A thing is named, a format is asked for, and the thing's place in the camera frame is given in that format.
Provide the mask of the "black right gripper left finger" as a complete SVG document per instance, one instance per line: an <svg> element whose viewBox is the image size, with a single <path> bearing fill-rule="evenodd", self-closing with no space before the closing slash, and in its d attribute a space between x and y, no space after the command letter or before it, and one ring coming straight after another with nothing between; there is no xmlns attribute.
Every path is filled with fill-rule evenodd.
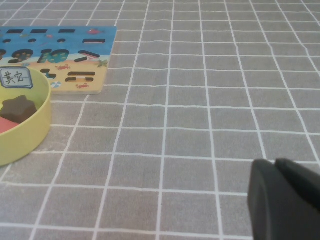
<svg viewBox="0 0 320 240"><path fill-rule="evenodd" d="M255 240L320 238L320 176L298 163L254 160L247 204Z"/></svg>

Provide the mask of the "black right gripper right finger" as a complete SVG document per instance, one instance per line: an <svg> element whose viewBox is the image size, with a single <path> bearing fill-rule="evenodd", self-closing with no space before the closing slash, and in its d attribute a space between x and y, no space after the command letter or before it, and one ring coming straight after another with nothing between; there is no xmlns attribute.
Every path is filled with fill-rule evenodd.
<svg viewBox="0 0 320 240"><path fill-rule="evenodd" d="M274 215L277 217L318 217L320 176L286 158L274 164Z"/></svg>

